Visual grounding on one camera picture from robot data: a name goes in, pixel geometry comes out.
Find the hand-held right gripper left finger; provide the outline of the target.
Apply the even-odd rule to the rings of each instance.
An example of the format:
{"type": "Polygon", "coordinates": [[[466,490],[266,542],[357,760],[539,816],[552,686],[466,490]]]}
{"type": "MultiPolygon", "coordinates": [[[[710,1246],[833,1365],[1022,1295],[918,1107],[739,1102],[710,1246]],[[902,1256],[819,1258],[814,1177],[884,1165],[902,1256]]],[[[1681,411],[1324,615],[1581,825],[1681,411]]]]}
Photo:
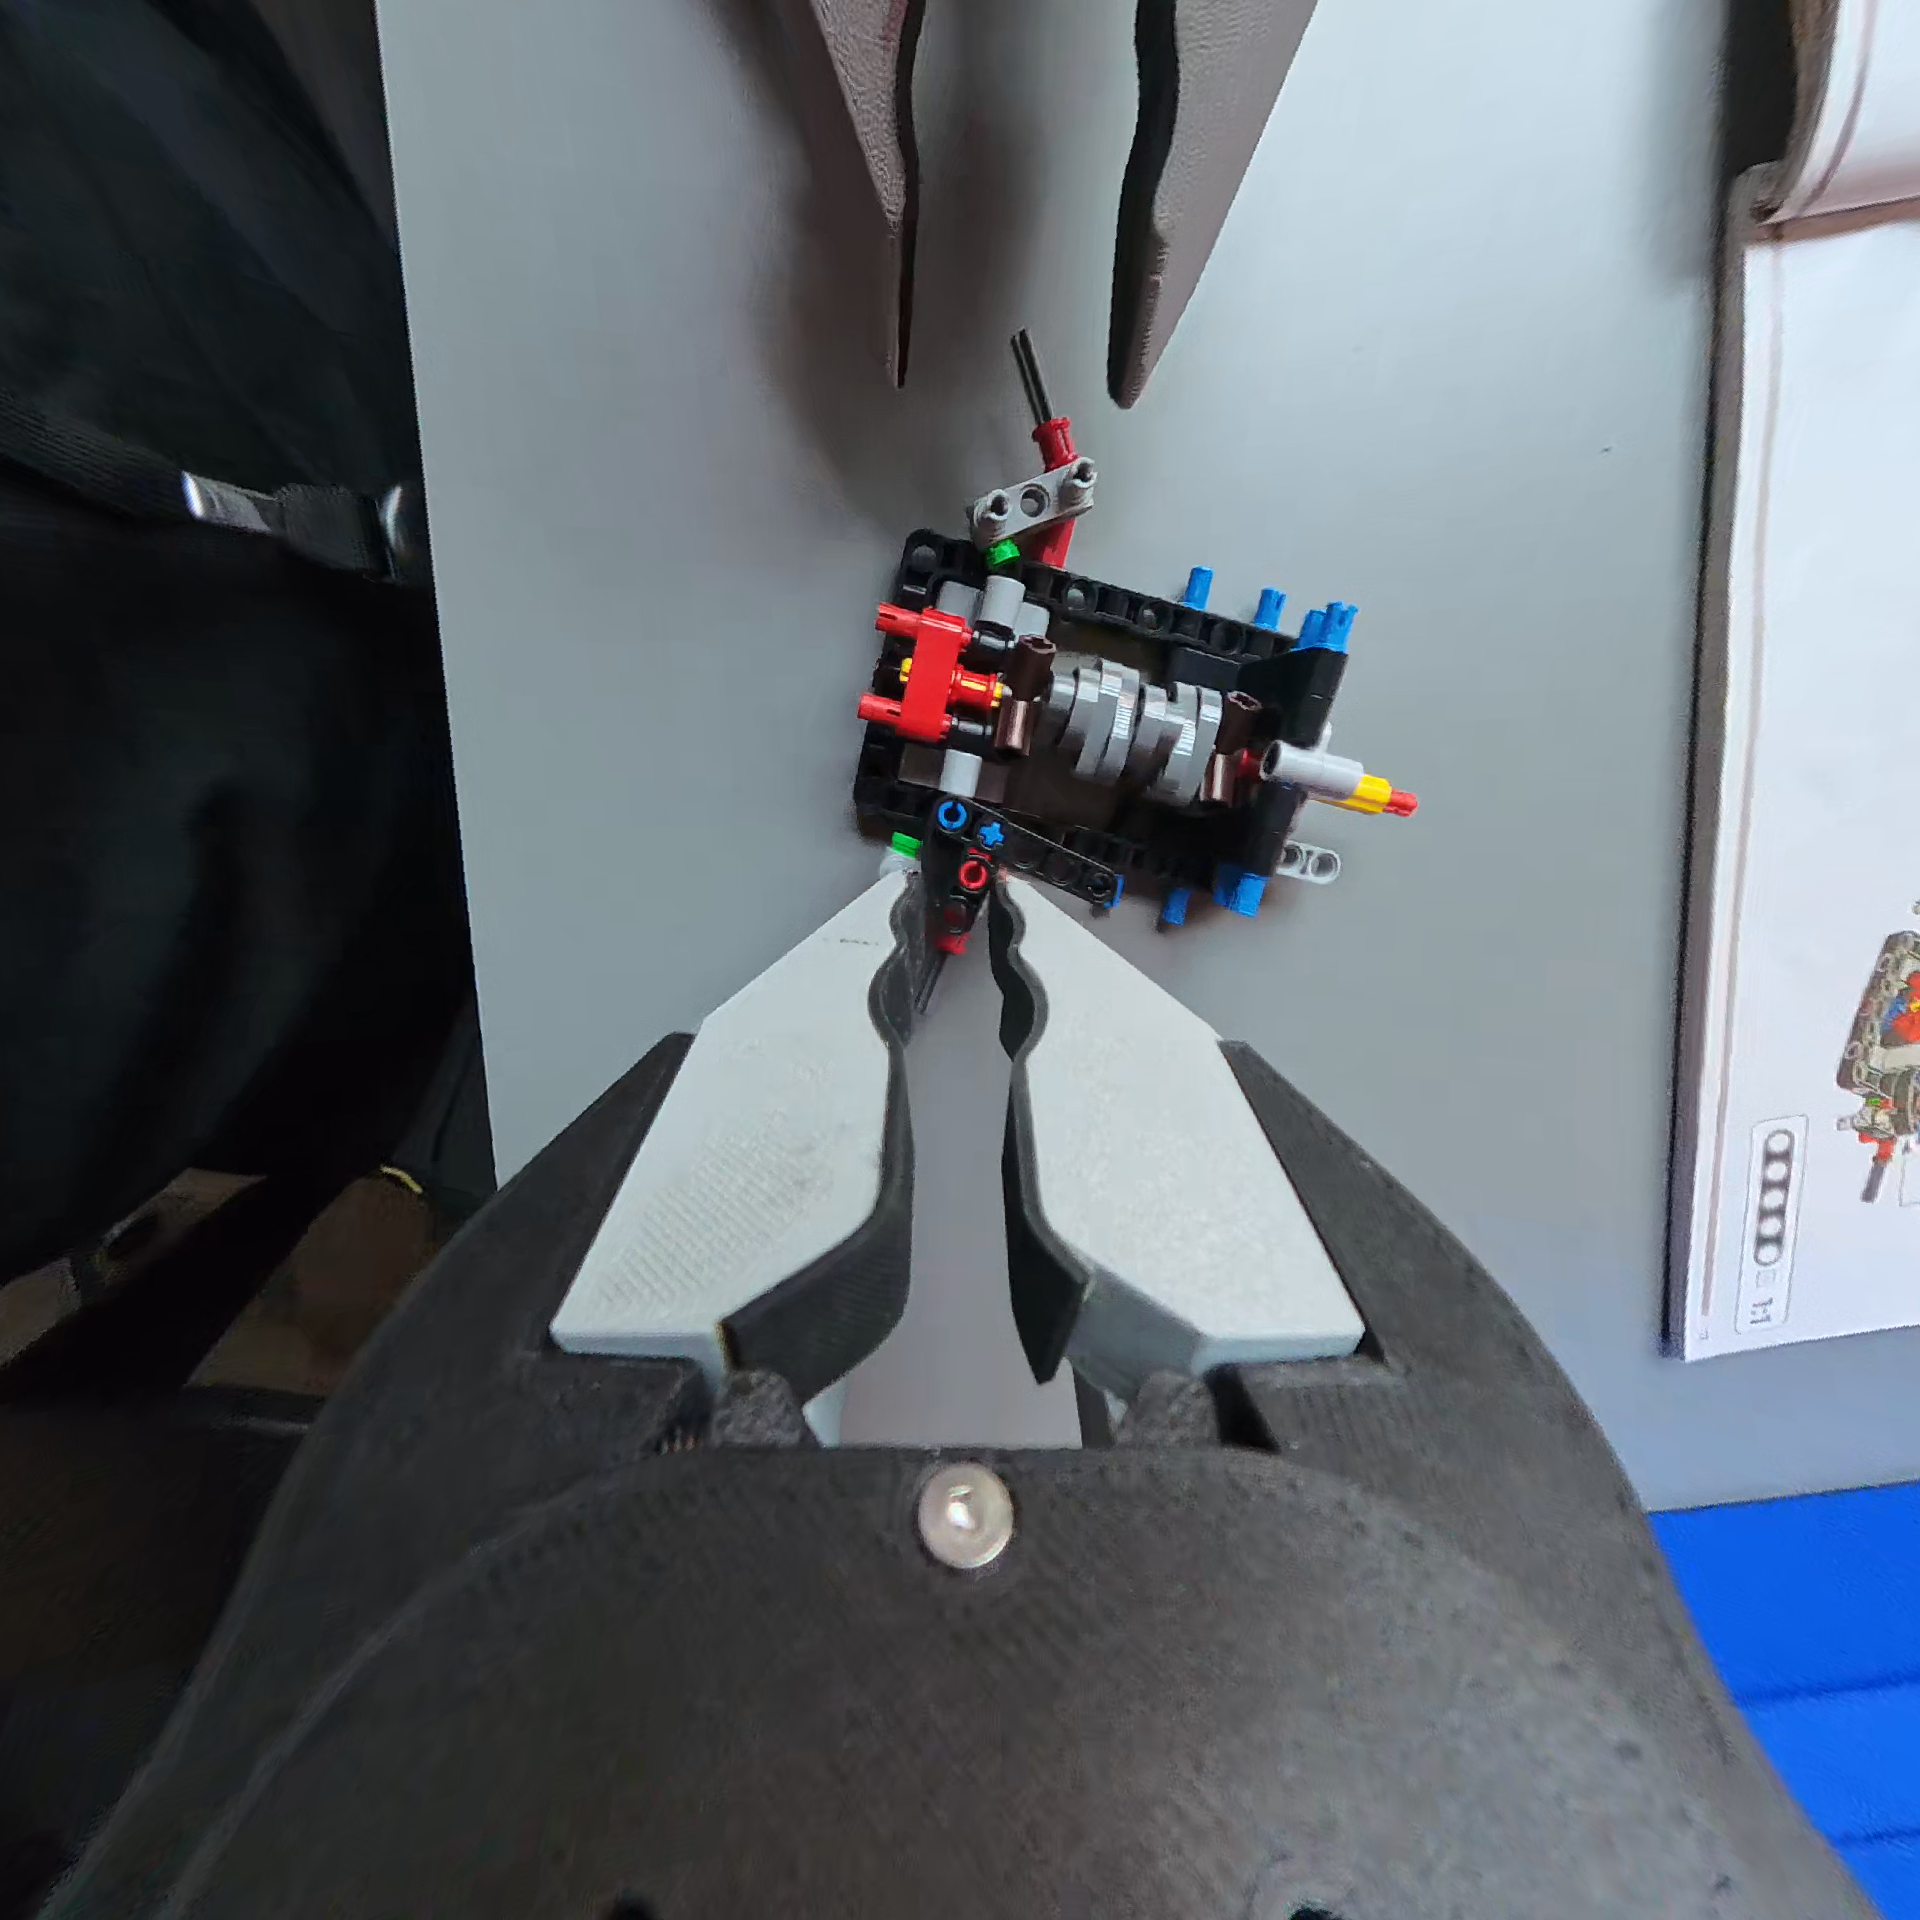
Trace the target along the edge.
{"type": "Polygon", "coordinates": [[[702,1021],[554,1341],[835,1392],[906,1306],[914,1013],[916,875],[888,870],[702,1021]]]}

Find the blue plastic bin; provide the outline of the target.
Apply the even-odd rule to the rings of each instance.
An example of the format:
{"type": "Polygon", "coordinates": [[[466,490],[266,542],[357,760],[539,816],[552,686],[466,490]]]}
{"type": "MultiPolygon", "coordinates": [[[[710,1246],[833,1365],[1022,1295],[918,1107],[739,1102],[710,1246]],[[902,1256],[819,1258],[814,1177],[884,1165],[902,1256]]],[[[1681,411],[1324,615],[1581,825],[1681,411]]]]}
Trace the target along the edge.
{"type": "Polygon", "coordinates": [[[1918,1914],[1918,1486],[1650,1518],[1766,1757],[1865,1895],[1918,1914]]]}

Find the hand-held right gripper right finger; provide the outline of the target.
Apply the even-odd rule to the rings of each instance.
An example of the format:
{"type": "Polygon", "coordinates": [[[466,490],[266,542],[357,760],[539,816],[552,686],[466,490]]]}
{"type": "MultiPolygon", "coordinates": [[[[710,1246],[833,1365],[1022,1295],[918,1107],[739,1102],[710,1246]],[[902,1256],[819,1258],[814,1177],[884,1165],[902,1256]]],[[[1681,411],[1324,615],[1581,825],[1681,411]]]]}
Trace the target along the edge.
{"type": "Polygon", "coordinates": [[[1041,886],[992,901],[1016,1327],[1033,1377],[1346,1357],[1362,1319],[1200,1014],[1041,886]]]}

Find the black lego frame assembly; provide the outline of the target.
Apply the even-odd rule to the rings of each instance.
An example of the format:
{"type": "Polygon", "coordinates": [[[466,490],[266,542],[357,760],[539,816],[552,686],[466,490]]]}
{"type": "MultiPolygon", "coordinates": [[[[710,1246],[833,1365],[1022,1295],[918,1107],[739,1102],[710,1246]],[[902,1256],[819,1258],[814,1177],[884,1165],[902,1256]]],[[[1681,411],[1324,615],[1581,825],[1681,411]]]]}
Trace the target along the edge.
{"type": "Polygon", "coordinates": [[[962,534],[902,542],[858,699],[856,822],[928,873],[923,997],[1002,875],[1096,914],[1146,890],[1162,928],[1195,896],[1253,919],[1270,879],[1340,870],[1299,838],[1305,803],[1419,806],[1331,749],[1356,606],[1310,607],[1289,635],[1276,587],[1241,619],[1209,610],[1209,567],[1176,599],[1069,567],[1097,469],[1028,334],[1010,346],[1042,465],[977,495],[962,534]]]}

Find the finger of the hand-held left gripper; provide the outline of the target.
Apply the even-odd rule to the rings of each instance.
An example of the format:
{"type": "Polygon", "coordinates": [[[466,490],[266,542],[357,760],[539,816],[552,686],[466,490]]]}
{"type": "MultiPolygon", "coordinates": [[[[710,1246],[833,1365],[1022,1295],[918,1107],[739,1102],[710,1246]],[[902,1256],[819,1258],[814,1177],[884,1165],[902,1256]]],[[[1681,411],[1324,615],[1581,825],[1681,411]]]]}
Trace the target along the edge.
{"type": "Polygon", "coordinates": [[[809,21],[833,72],[881,219],[884,366],[900,389],[914,321],[921,155],[914,77],[923,1],[811,1],[809,21]]]}
{"type": "Polygon", "coordinates": [[[1187,310],[1315,1],[1140,1],[1121,179],[1108,392],[1134,406],[1187,310]]]}

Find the white instruction booklet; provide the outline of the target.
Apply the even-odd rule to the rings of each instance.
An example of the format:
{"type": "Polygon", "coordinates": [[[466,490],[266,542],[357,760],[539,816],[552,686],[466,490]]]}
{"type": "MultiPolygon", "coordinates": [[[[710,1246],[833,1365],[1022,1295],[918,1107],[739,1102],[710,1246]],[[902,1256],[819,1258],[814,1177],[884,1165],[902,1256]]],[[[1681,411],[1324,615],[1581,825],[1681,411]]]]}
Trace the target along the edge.
{"type": "Polygon", "coordinates": [[[1916,1326],[1918,11],[1787,5],[1720,239],[1666,1344],[1916,1326]]]}

